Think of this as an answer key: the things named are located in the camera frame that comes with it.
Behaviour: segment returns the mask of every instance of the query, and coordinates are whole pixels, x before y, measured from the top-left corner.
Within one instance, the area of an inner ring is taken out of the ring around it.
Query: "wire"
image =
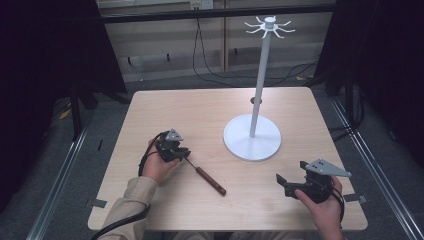
[[[336,188],[334,188],[333,186],[331,186],[331,191],[330,191],[327,187],[323,186],[320,182],[318,182],[315,179],[312,179],[311,177],[306,176],[306,179],[313,182],[314,184],[318,185],[322,190],[326,191],[328,194],[331,194],[337,200],[337,202],[340,205],[340,223],[341,223],[342,220],[343,220],[344,211],[345,211],[345,201],[344,201],[342,193],[339,190],[337,190]],[[337,196],[333,192],[333,190],[335,190],[339,194],[339,196]]]
[[[150,142],[150,145],[147,147],[146,152],[144,153],[143,157],[141,158],[140,164],[138,165],[138,176],[141,176],[144,169],[144,164],[146,163],[147,158],[150,156],[149,152],[150,149],[152,149],[153,145],[155,145],[156,140],[159,138],[160,135],[162,135],[164,132],[159,133],[156,135],[156,137],[153,138],[153,140]]]
[[[100,231],[98,231],[92,238],[91,240],[96,240],[99,237],[101,237],[102,235],[106,234],[107,232],[112,231],[113,229],[116,229],[118,227],[124,226],[126,224],[130,224],[136,221],[140,221],[143,220],[144,218],[146,218],[147,214],[150,212],[150,205],[147,206],[142,212],[137,213],[131,217],[127,217],[124,219],[121,219],[117,222],[114,222],[106,227],[104,227],[103,229],[101,229]]]
[[[364,96],[361,92],[359,94],[359,99],[358,99],[358,103],[357,103],[356,115],[357,115],[357,119],[355,119],[355,121],[352,123],[352,125],[329,129],[330,132],[334,132],[334,131],[338,131],[338,130],[346,130],[345,133],[342,133],[341,135],[339,135],[337,137],[333,137],[333,142],[337,142],[340,139],[346,137],[347,135],[352,134],[354,131],[356,131],[359,128],[362,121],[364,120],[365,104],[364,104]]]
[[[194,57],[195,57],[195,54],[196,54],[197,39],[198,39],[198,37],[200,37],[200,42],[201,42],[201,46],[202,46],[203,61],[205,63],[205,66],[206,66],[208,72],[211,73],[213,76],[218,77],[218,78],[224,78],[224,79],[226,79],[226,78],[257,78],[257,76],[222,76],[222,75],[218,75],[218,74],[212,72],[212,70],[210,69],[210,67],[209,67],[209,65],[208,65],[208,63],[206,61],[206,54],[205,54],[205,47],[204,47],[204,43],[203,43],[202,29],[200,27],[200,21],[199,21],[199,19],[197,19],[197,31],[196,31],[196,38],[195,38],[195,41],[194,41],[194,50],[193,50],[193,59],[192,59],[192,61],[193,61],[193,70],[194,70],[194,72],[196,73],[196,75],[200,79],[202,79],[204,81],[208,81],[208,82],[214,82],[214,83],[223,84],[223,85],[229,86],[229,87],[242,88],[241,86],[235,86],[235,85],[232,85],[232,84],[228,84],[228,83],[224,83],[224,82],[220,82],[220,81],[216,81],[216,80],[205,79],[205,78],[203,78],[202,76],[200,76],[198,74],[198,72],[196,71],[196,68],[195,68],[195,60],[194,60]],[[277,77],[277,78],[275,78],[275,77],[267,77],[266,79],[273,79],[273,80],[279,80],[279,81],[277,81],[275,83],[272,83],[272,84],[270,84],[268,86],[265,86],[265,87],[272,87],[272,86],[275,86],[275,85],[277,85],[277,84],[279,84],[279,83],[287,80],[288,78],[291,78],[291,77],[294,77],[294,76],[298,76],[299,74],[305,72],[307,69],[309,69],[311,66],[316,65],[317,63],[318,63],[318,61],[314,61],[312,63],[306,63],[306,64],[296,65],[296,66],[294,66],[294,67],[292,67],[290,69],[290,71],[286,75],[286,77],[282,77],[282,78],[281,77]],[[301,70],[300,72],[298,72],[296,74],[290,75],[293,72],[294,69],[296,69],[298,67],[301,67],[301,66],[306,66],[306,68],[303,69],[303,70]]]
[[[158,153],[158,151],[154,151],[154,152],[149,153],[149,154],[147,155],[147,158],[148,158],[150,155],[153,155],[153,154],[155,154],[155,153]]]

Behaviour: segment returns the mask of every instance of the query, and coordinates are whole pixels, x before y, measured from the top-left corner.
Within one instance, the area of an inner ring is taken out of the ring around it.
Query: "white vertical pole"
[[[256,123],[258,121],[259,106],[261,105],[262,89],[264,88],[266,66],[268,63],[269,47],[271,45],[272,34],[267,34],[265,39],[262,40],[261,59],[259,62],[258,80],[256,83],[255,101],[253,102],[252,121],[250,123],[251,138],[255,137]]]

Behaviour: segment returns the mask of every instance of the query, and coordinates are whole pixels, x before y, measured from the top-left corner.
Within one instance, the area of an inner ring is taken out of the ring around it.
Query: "table top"
[[[221,196],[187,162],[182,161],[162,182],[152,201],[148,230],[280,231],[316,229],[310,213],[298,200],[284,196],[276,173],[289,182],[304,183],[300,161],[318,158],[343,168],[324,119],[309,88],[265,88],[259,114],[270,119],[282,135],[281,146],[269,159],[244,161],[225,146],[223,132],[233,118],[251,114],[254,88],[140,91],[135,93],[88,225],[100,229],[116,199],[123,196],[149,139],[175,128],[181,147],[223,188]],[[354,190],[340,177],[343,194]],[[359,202],[346,203],[344,230],[367,227]]]

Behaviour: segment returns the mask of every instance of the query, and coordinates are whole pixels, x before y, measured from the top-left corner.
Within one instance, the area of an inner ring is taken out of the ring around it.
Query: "person's left hand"
[[[165,162],[157,152],[156,144],[150,149],[148,154],[149,157],[146,159],[141,176],[149,177],[158,183],[162,182],[168,175],[168,172],[180,162],[178,158],[170,162]]]

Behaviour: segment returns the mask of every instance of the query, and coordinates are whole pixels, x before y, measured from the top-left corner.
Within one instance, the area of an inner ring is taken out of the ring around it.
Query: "beige sleeve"
[[[103,227],[121,219],[142,212],[152,201],[158,183],[148,177],[137,177],[128,181],[124,197],[116,200],[106,217]],[[146,229],[146,219],[126,224],[105,233],[101,240],[133,240],[142,239]]]

